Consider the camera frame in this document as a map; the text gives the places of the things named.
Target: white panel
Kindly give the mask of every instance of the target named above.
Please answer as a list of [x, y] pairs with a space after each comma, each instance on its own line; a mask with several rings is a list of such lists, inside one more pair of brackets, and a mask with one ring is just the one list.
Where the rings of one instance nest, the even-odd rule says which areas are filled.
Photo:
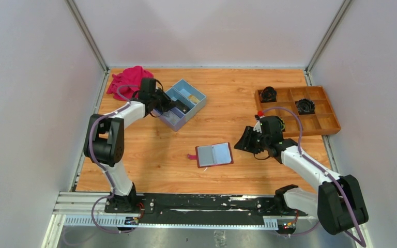
[[40, 247], [102, 74], [65, 1], [0, 1], [0, 247]]
[[360, 182], [374, 247], [397, 247], [397, 1], [355, 1], [313, 77], [342, 126], [333, 153]]
[[109, 66], [303, 67], [342, 0], [77, 0]]

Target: blue compartment box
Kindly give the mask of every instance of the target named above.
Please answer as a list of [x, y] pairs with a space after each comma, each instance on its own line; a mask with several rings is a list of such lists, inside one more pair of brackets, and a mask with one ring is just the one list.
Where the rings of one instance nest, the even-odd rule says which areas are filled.
[[179, 131], [206, 104], [206, 96], [183, 79], [167, 90], [166, 94], [173, 101], [180, 100], [190, 108], [190, 111], [185, 114], [175, 107], [159, 117], [174, 132]]

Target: magenta towel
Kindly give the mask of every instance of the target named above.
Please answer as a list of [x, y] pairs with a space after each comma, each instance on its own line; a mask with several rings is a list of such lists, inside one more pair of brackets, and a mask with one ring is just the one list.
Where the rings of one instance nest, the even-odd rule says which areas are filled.
[[119, 89], [119, 92], [131, 99], [133, 93], [139, 90], [141, 86], [141, 79], [142, 78], [153, 78], [153, 74], [149, 71], [144, 70], [142, 66], [135, 66], [133, 68], [127, 68], [122, 73], [118, 75], [112, 75], [113, 80], [110, 84], [109, 88], [107, 89], [107, 94], [113, 93], [113, 98], [120, 101], [125, 101], [120, 95], [116, 93], [116, 90], [121, 85], [135, 85], [135, 86], [124, 86]]

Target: wooden compartment tray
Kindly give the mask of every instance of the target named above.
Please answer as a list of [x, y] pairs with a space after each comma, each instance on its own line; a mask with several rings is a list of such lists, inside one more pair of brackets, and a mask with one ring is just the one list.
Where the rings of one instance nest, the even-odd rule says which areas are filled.
[[[332, 109], [331, 103], [321, 86], [275, 88], [277, 92], [276, 102], [261, 102], [262, 89], [255, 91], [255, 101], [258, 111], [270, 107], [285, 107], [293, 111], [302, 123], [304, 136], [330, 135], [340, 131], [340, 124]], [[316, 105], [314, 114], [299, 115], [296, 102], [301, 99], [309, 99]], [[285, 137], [299, 136], [299, 127], [294, 117], [284, 110], [270, 110], [265, 116], [276, 115], [285, 122]]]

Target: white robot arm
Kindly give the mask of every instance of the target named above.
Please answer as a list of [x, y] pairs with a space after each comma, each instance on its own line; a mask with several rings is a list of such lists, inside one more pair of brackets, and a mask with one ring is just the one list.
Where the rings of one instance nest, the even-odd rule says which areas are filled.
[[[122, 161], [124, 129], [153, 110], [164, 113], [175, 107], [157, 83], [160, 82], [156, 79], [142, 79], [136, 98], [106, 115], [93, 114], [89, 120], [83, 152], [103, 170], [113, 194], [108, 199], [109, 206], [119, 212], [131, 211], [136, 204], [136, 189]], [[100, 136], [106, 133], [107, 138]]]
[[[278, 116], [257, 116], [257, 120], [255, 127], [246, 127], [234, 148], [253, 154], [266, 151], [270, 157], [298, 173], [318, 192], [317, 195], [309, 193], [296, 185], [276, 190], [275, 204], [280, 212], [303, 211], [318, 218], [324, 229], [333, 235], [354, 227], [353, 217], [358, 224], [368, 221], [368, 212], [355, 177], [331, 171], [298, 147], [294, 140], [284, 139], [285, 124]], [[353, 214], [348, 211], [341, 192], [349, 201]]]

